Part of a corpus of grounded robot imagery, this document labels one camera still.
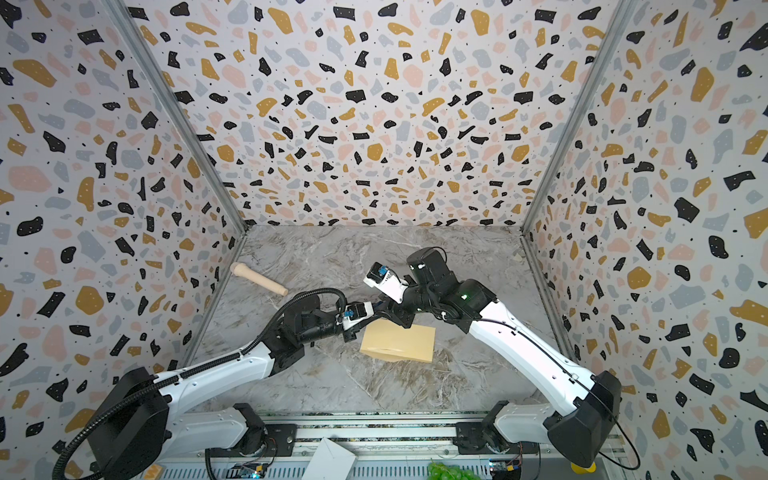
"gray marble surface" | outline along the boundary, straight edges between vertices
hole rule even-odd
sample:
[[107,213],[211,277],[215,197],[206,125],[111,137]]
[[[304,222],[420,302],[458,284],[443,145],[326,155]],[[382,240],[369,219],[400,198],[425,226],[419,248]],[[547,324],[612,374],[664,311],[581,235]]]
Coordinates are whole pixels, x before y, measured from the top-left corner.
[[[506,227],[254,227],[238,261],[289,289],[282,298],[233,276],[194,362],[248,343],[293,294],[332,286],[348,300],[373,300],[362,279],[378,261],[401,275],[406,257],[441,246],[459,280],[475,278],[531,329],[557,348],[517,229]],[[232,389],[200,409],[249,402],[260,412],[489,410],[499,400],[540,402],[537,389],[497,352],[457,327],[419,314],[435,326],[432,363],[385,362],[359,352],[358,339],[323,339],[290,369]]]

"yellow object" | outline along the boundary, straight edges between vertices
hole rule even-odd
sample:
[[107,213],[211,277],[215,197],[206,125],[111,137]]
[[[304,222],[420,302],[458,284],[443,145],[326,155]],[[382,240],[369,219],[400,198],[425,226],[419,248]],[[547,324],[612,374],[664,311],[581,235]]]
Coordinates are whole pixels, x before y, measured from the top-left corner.
[[595,470],[597,470],[598,467],[592,462],[592,466],[590,468],[582,468],[575,463],[571,463],[571,470],[574,471],[574,473],[578,473],[581,475],[582,473],[594,473]]
[[415,360],[431,363],[435,352],[435,327],[412,325],[404,329],[387,319],[378,319],[366,327],[360,352],[387,362]]

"terrazzo pattern wall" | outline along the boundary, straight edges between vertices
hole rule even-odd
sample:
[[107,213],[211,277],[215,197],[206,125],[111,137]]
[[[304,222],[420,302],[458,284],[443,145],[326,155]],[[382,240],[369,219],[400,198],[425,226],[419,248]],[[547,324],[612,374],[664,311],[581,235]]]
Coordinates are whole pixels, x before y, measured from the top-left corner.
[[519,223],[608,0],[130,0],[250,224]]
[[768,478],[767,7],[638,2],[530,232],[640,478]]
[[0,15],[0,477],[50,478],[120,376],[177,365],[236,238],[100,3]]

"wooden stick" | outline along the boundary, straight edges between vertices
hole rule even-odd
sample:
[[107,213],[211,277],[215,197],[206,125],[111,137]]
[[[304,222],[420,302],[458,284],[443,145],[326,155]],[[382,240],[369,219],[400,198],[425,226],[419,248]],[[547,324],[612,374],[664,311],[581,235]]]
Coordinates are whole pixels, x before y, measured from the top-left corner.
[[267,290],[273,291],[274,293],[277,293],[279,295],[285,296],[288,295],[288,289],[282,285],[280,285],[278,282],[274,282],[268,278],[266,278],[264,275],[260,273],[256,273],[245,263],[241,262],[235,262],[230,265],[230,272],[232,272],[235,276],[241,276],[243,278],[246,278],[250,280],[251,282],[254,282],[256,285],[261,285]]

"black cable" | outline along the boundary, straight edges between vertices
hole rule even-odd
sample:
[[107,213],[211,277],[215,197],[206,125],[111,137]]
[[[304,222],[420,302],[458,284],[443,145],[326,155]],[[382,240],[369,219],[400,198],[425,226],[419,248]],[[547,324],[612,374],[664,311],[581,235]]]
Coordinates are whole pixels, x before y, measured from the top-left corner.
[[[520,332],[520,331],[517,331],[517,330],[515,330],[515,328],[513,328],[513,327],[512,327],[512,325],[508,325],[507,323],[504,323],[504,322],[499,322],[498,320],[493,320],[493,319],[477,319],[476,321],[478,321],[478,322],[487,322],[487,323],[497,323],[498,325],[503,325],[503,326],[506,326],[507,328],[509,328],[510,330],[512,330],[512,331],[513,331],[513,333],[514,333],[515,335],[520,335],[520,336],[522,336],[524,339],[526,339],[527,341],[529,341],[530,343],[532,343],[532,344],[533,344],[533,345],[534,345],[536,348],[538,348],[539,350],[541,350],[541,352],[542,352],[542,353],[544,353],[544,354],[545,354],[545,355],[546,355],[546,356],[547,356],[547,357],[548,357],[548,358],[549,358],[549,359],[550,359],[550,360],[551,360],[551,361],[552,361],[552,362],[553,362],[555,365],[557,365],[558,367],[560,367],[560,370],[562,370],[562,371],[563,371],[563,373],[564,373],[565,375],[567,375],[568,377],[570,377],[570,379],[571,379],[571,380],[573,380],[574,382],[576,382],[576,383],[577,383],[577,384],[578,384],[578,385],[579,385],[579,386],[580,386],[582,389],[586,390],[586,391],[587,391],[587,393],[591,393],[591,390],[590,390],[590,389],[588,389],[588,388],[587,388],[587,386],[586,386],[584,383],[581,383],[581,382],[579,381],[579,379],[575,378],[575,377],[574,377],[574,376],[573,376],[573,375],[572,375],[572,374],[571,374],[569,371],[567,371],[567,370],[566,370],[566,369],[563,367],[563,365],[561,365],[561,364],[560,364],[560,363],[559,363],[559,362],[558,362],[556,359],[554,359],[554,357],[553,357],[552,355],[550,355],[550,354],[549,354],[549,352],[547,352],[545,349],[541,348],[541,346],[540,346],[538,343],[534,342],[534,341],[533,341],[533,339],[532,339],[531,337],[529,337],[529,336],[525,335],[523,332]],[[611,462],[611,463],[614,463],[615,465],[618,465],[618,466],[622,467],[624,470],[637,470],[637,469],[639,469],[639,468],[640,468],[640,465],[641,465],[641,461],[640,461],[640,455],[637,453],[637,449],[634,447],[634,443],[632,443],[632,441],[629,439],[629,437],[627,436],[627,434],[626,434],[626,433],[624,433],[624,429],[622,429],[622,428],[621,428],[621,425],[619,424],[619,420],[616,418],[616,416],[615,416],[615,415],[614,415],[614,413],[611,411],[611,409],[610,409],[610,408],[608,408],[608,406],[607,406],[607,405],[605,405],[605,403],[604,403],[602,400],[600,400],[600,398],[599,398],[598,396],[596,396],[596,395],[593,395],[593,397],[594,397],[594,398],[595,398],[595,399],[596,399],[596,400],[597,400],[597,401],[598,401],[598,402],[599,402],[599,403],[600,403],[600,404],[601,404],[601,405],[602,405],[602,406],[605,408],[605,411],[606,411],[606,412],[608,412],[608,415],[610,415],[610,416],[611,416],[611,420],[612,420],[612,421],[613,421],[613,422],[616,424],[616,426],[619,428],[619,431],[621,432],[621,434],[622,434],[622,435],[624,435],[624,437],[627,439],[627,443],[629,443],[629,446],[632,448],[632,452],[634,452],[634,456],[637,458],[637,465],[636,465],[636,466],[634,466],[634,467],[629,467],[629,466],[626,466],[626,465],[624,465],[624,464],[621,464],[621,463],[619,463],[619,462],[616,462],[616,461],[615,461],[615,460],[613,460],[612,458],[609,458],[609,457],[608,457],[607,455],[605,455],[603,452],[598,452],[598,453],[599,453],[600,455],[602,455],[604,458],[607,458],[607,460],[608,460],[609,462]]]

